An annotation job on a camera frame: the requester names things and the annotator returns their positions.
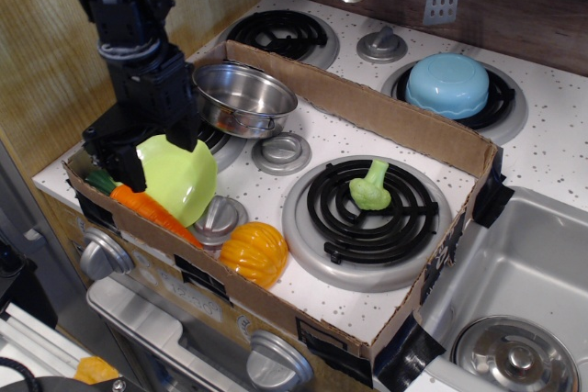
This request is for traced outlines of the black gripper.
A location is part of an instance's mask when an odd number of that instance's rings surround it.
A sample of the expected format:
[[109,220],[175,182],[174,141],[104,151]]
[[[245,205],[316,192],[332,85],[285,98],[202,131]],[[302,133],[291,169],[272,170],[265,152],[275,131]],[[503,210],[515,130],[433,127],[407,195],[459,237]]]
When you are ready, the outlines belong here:
[[108,60],[116,104],[88,127],[85,147],[99,167],[134,192],[146,190],[136,146],[165,135],[176,147],[193,151],[201,118],[184,53],[165,43],[142,60]]

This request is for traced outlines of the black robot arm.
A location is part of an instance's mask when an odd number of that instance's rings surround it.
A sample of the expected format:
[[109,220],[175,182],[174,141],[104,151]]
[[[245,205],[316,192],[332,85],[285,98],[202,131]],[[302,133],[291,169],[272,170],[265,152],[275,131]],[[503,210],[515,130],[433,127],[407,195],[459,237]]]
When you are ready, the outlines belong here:
[[147,188],[136,148],[163,134],[193,151],[200,125],[192,70],[169,42],[165,19],[174,0],[79,0],[96,25],[97,50],[107,63],[116,104],[83,133],[95,165],[135,192]]

